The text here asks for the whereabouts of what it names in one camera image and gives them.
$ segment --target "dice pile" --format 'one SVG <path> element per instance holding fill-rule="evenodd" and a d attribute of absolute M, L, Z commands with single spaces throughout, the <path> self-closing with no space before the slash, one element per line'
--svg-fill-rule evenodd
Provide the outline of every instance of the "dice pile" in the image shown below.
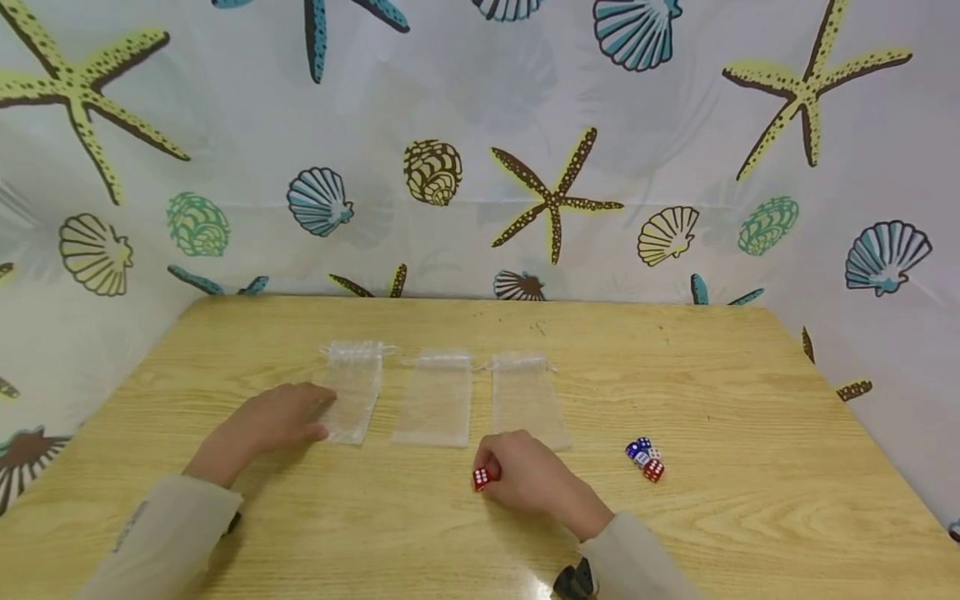
<path fill-rule="evenodd" d="M 650 438 L 637 438 L 627 444 L 627 456 L 634 464 L 643 469 L 643 476 L 657 483 L 663 476 L 663 455 L 654 448 Z"/>

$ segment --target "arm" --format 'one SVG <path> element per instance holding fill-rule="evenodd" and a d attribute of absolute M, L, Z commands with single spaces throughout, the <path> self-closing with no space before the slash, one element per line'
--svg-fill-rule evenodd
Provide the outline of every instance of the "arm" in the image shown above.
<path fill-rule="evenodd" d="M 174 600 L 201 582 L 206 561 L 243 501 L 229 488 L 261 452 L 326 438 L 315 421 L 331 391 L 285 384 L 247 400 L 133 511 L 76 600 Z"/>
<path fill-rule="evenodd" d="M 526 431 L 485 437 L 474 468 L 493 480 L 484 494 L 547 513 L 581 542 L 600 600 L 689 600 L 704 596 L 635 517 L 614 515 L 593 489 Z"/>

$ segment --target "left hand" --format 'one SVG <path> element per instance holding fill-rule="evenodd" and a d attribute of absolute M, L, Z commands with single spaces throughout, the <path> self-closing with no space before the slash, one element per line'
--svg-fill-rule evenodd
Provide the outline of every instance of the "left hand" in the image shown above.
<path fill-rule="evenodd" d="M 312 383 L 284 383 L 248 399 L 207 436 L 183 474 L 229 488 L 257 454 L 325 440 L 317 418 L 336 397 Z"/>
<path fill-rule="evenodd" d="M 312 383 L 284 383 L 244 402 L 217 433 L 247 442 L 254 454 L 325 440 L 329 432 L 317 422 L 318 412 L 336 398 Z"/>

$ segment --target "hand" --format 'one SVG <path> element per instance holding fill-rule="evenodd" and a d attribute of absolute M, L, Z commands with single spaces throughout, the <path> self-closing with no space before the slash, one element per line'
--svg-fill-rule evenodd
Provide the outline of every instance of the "hand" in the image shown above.
<path fill-rule="evenodd" d="M 284 383 L 244 402 L 204 440 L 183 474 L 229 488 L 262 452 L 325 440 L 317 422 L 337 395 L 311 383 Z"/>
<path fill-rule="evenodd" d="M 473 459 L 473 468 L 480 467 L 491 477 L 484 488 L 487 497 L 508 508 L 551 515 L 580 541 L 597 537 L 613 519 L 593 489 L 526 431 L 484 437 Z"/>

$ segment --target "white die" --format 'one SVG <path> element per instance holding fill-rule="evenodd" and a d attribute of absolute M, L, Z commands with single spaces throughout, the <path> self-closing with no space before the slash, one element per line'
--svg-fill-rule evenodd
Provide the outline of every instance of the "white die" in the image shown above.
<path fill-rule="evenodd" d="M 650 455 L 640 450 L 634 457 L 634 463 L 640 468 L 644 468 L 650 462 Z"/>

